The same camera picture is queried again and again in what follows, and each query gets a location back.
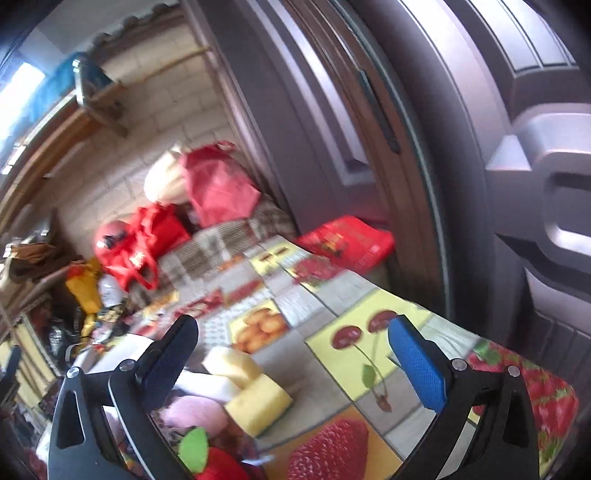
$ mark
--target pink bag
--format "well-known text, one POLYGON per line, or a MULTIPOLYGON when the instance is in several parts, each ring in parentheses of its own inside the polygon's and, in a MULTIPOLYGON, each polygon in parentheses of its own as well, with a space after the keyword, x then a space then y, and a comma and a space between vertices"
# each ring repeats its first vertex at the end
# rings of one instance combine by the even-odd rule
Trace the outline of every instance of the pink bag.
POLYGON ((193 150, 179 160, 202 228, 249 217, 261 196, 229 155, 234 149, 233 143, 224 140, 193 150))

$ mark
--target red bag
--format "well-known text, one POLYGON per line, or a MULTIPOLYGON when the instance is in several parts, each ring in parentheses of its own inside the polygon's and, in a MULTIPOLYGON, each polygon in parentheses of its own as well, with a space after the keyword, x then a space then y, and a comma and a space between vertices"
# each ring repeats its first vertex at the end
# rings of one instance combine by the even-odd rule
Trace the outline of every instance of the red bag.
POLYGON ((98 258, 103 269, 113 275, 125 291, 132 280, 155 290, 158 287, 156 260, 190 239, 175 217, 174 208, 174 205, 164 207, 159 203, 138 208, 129 222, 127 236, 111 250, 100 249, 98 258), (141 274, 144 267, 150 273, 150 280, 141 274))
POLYGON ((179 159, 202 228, 249 217, 261 196, 246 172, 229 155, 234 148, 233 143, 220 141, 179 159))
POLYGON ((394 236, 390 232, 376 230, 350 215, 325 223, 295 242, 359 274, 371 270, 394 249, 394 236))

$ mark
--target white bag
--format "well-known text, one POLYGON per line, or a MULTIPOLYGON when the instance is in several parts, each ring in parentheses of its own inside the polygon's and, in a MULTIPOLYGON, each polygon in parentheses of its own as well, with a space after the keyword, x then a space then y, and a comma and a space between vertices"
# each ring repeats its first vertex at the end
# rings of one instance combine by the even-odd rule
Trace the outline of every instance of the white bag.
POLYGON ((178 159, 186 147, 175 145, 152 165, 144 181, 144 193, 150 202, 181 205, 189 201, 183 168, 178 159))

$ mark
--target table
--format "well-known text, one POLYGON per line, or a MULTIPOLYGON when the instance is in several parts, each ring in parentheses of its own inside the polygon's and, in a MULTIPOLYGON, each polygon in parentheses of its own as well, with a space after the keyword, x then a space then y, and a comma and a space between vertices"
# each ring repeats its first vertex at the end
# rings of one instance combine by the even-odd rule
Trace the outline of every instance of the table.
MULTIPOLYGON (((421 405, 404 371, 392 362, 386 330, 376 331, 369 325, 383 310, 406 315, 450 359, 464 358, 474 368, 488 371, 518 366, 534 407, 540 474, 547 471, 577 412, 572 386, 351 271, 327 271, 327 277, 333 275, 329 280, 299 283, 295 280, 301 275, 298 265, 309 258, 305 250, 275 236, 187 286, 180 292, 179 303, 171 307, 172 311, 179 304, 221 292, 226 305, 209 308, 197 318, 197 357, 216 345, 246 349, 292 396, 293 405, 285 414, 256 439, 248 439, 248 446, 241 450, 249 458, 264 459, 262 468, 268 479, 286 479, 293 450, 339 418, 360 420, 369 430, 366 480, 394 474, 427 430, 435 413, 421 405), (285 325, 277 336, 258 343, 241 341, 244 320, 261 309, 281 313, 285 325), (351 326, 362 331, 356 348, 335 349, 335 333, 351 326)), ((475 407, 466 419, 440 476, 459 466, 479 413, 475 407)))

